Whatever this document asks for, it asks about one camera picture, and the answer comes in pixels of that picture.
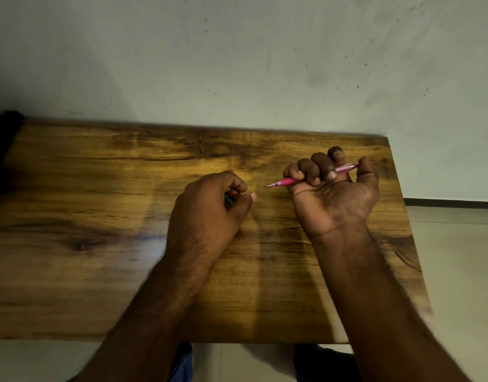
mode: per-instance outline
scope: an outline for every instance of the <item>floor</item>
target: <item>floor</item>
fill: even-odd
[[[438,338],[470,378],[486,382],[488,210],[409,207],[408,212]],[[98,345],[0,341],[0,381],[65,381]],[[195,344],[195,382],[293,381],[288,354],[281,345]]]

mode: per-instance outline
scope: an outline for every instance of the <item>baseboard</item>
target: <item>baseboard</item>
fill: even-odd
[[[404,198],[407,206],[428,206],[439,208],[488,209],[487,201],[458,201],[455,199]]]

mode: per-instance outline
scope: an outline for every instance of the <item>wood grain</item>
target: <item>wood grain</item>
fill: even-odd
[[[258,194],[187,325],[192,342],[346,341],[284,188],[287,164],[341,146],[369,155],[368,227],[422,317],[432,312],[387,138],[26,120],[0,195],[0,338],[101,339],[161,257],[176,196],[232,170]]]

